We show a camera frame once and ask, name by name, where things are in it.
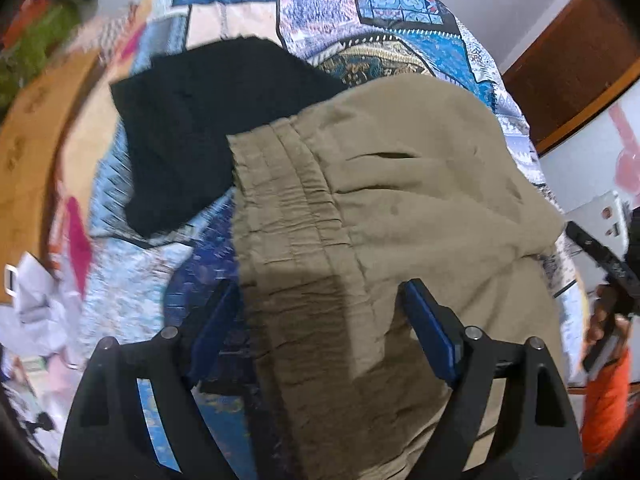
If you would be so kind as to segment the orange sleeve right forearm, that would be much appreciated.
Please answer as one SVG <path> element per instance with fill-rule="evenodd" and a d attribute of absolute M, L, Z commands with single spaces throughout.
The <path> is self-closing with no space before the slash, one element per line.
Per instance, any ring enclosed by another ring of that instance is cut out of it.
<path fill-rule="evenodd" d="M 630 363 L 629 350 L 625 349 L 615 362 L 605 365 L 598 377 L 587 384 L 580 430 L 587 468 L 600 460 L 626 422 Z"/>

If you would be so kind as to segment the right hand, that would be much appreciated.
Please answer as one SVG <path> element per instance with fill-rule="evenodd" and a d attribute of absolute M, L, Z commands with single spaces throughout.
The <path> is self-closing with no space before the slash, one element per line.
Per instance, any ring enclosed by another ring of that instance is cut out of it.
<path fill-rule="evenodd" d="M 604 337 L 606 323 L 612 318 L 618 331 L 618 343 L 611 353 L 610 361 L 618 361 L 627 350 L 627 341 L 631 333 L 630 319 L 622 314 L 613 312 L 617 302 L 617 292 L 613 286 L 609 284 L 599 285 L 596 289 L 596 296 L 597 300 L 594 303 L 593 315 L 591 315 L 588 330 L 586 331 L 585 343 L 587 348 L 590 349 L 599 342 Z"/>

